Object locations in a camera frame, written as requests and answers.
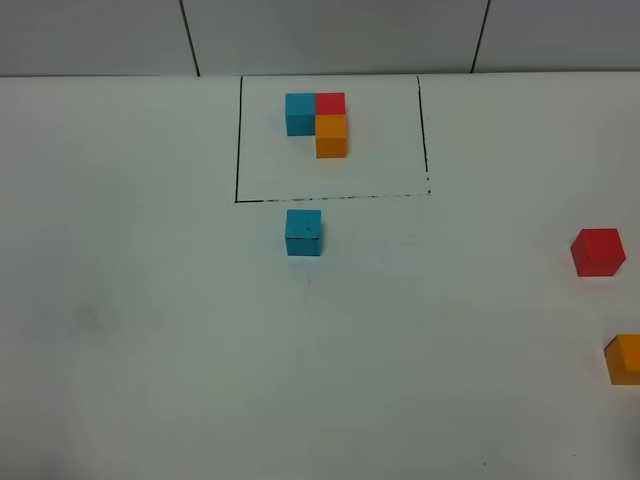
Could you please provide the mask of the orange template block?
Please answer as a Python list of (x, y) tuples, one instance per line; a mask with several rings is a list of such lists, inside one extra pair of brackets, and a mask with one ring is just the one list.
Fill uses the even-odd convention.
[(317, 115), (315, 121), (317, 158), (345, 158), (348, 150), (345, 114)]

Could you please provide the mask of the blue template block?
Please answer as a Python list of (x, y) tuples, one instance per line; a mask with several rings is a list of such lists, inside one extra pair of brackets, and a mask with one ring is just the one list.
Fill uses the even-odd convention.
[(316, 96), (314, 93), (285, 95), (285, 123), (288, 136), (314, 136)]

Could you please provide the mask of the red template block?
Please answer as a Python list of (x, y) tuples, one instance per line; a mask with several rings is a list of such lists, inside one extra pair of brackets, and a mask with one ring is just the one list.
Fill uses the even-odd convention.
[(343, 92), (321, 92), (315, 95), (316, 114), (345, 115), (346, 99)]

